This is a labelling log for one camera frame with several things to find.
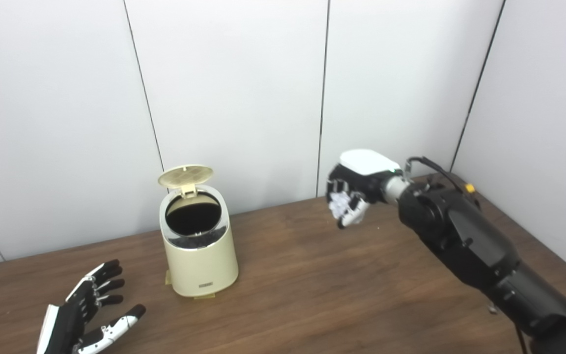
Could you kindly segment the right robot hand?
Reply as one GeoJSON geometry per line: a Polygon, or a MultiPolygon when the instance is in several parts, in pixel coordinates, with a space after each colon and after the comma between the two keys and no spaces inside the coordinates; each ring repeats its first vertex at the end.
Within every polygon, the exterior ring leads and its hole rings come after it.
{"type": "Polygon", "coordinates": [[[328,175],[325,197],[338,228],[345,229],[375,203],[397,206],[408,186],[398,163],[371,149],[353,149],[328,175]]]}

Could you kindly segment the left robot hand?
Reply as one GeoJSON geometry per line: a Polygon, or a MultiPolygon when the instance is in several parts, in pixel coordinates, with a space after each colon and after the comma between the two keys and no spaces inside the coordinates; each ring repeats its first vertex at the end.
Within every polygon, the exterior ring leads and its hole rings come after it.
{"type": "Polygon", "coordinates": [[[123,302],[123,296],[110,294],[124,286],[124,279],[119,278],[122,272],[119,260],[104,262],[86,273],[61,305],[49,304],[36,352],[100,354],[132,329],[147,312],[142,304],[105,325],[86,331],[86,326],[100,309],[123,302]]]}

